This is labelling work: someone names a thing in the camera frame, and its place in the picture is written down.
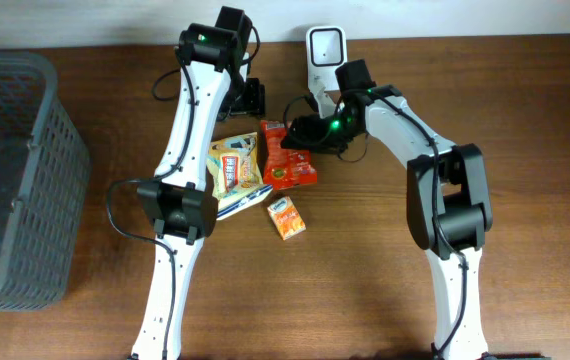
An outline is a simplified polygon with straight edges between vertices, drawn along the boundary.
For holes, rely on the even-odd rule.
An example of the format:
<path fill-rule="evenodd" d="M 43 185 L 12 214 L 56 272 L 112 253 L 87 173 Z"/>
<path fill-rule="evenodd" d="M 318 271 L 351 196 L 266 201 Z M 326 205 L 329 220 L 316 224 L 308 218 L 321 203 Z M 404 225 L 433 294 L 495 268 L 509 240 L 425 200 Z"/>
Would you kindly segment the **red candy bag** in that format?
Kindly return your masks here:
<path fill-rule="evenodd" d="M 317 183 L 317 171 L 311 165 L 310 152 L 281 146 L 287 135 L 282 123 L 262 120 L 261 130 L 267 145 L 264 183 L 271 185 L 274 190 Z"/>

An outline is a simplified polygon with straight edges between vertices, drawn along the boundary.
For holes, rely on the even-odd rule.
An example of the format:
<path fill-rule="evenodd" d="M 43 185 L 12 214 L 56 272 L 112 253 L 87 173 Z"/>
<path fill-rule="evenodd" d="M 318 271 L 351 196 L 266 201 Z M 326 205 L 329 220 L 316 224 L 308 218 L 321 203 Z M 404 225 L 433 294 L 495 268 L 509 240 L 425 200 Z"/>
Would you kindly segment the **grey plastic basket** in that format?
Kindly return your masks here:
<path fill-rule="evenodd" d="M 43 309 L 65 294 L 90 173 L 54 66 L 0 52 L 0 312 Z"/>

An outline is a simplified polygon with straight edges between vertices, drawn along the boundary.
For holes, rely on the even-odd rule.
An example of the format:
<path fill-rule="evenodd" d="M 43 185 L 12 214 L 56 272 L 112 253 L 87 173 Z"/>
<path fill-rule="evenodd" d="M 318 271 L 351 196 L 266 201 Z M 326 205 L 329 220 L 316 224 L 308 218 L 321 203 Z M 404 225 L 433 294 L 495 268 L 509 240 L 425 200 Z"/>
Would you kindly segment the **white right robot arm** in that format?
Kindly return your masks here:
<path fill-rule="evenodd" d="M 282 146 L 341 154 L 356 136 L 379 140 L 406 171 L 406 219 L 432 277 L 435 359 L 487 359 L 479 268 L 493 224 L 480 148 L 458 145 L 431 129 L 393 85 L 376 84 L 364 60 L 335 70 L 338 100 L 328 113 L 285 118 Z"/>

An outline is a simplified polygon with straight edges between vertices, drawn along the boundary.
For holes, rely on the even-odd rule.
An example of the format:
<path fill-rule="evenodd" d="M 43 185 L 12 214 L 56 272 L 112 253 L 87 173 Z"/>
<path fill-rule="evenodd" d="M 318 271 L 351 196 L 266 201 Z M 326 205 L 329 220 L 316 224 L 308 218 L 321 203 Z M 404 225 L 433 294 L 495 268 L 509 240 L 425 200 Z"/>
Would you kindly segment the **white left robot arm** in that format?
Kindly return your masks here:
<path fill-rule="evenodd" d="M 206 168 L 215 125 L 230 115 L 265 109 L 264 88 L 249 75 L 253 56 L 247 46 L 257 34 L 243 10 L 224 6 L 214 25 L 193 23 L 182 31 L 174 49 L 181 87 L 167 147 L 152 177 L 129 181 L 153 228 L 148 241 L 156 247 L 133 359 L 181 356 L 192 272 L 217 217 Z"/>

